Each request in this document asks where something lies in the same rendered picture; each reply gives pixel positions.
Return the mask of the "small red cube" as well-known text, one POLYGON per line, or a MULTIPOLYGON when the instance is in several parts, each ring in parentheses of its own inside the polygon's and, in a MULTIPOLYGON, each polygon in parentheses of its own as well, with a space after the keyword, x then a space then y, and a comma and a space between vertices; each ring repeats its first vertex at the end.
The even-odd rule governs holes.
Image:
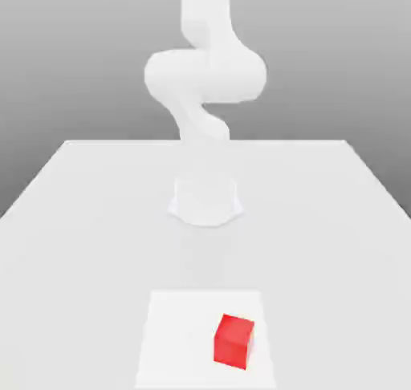
POLYGON ((214 362, 246 370, 254 321, 223 314, 214 334, 214 362))

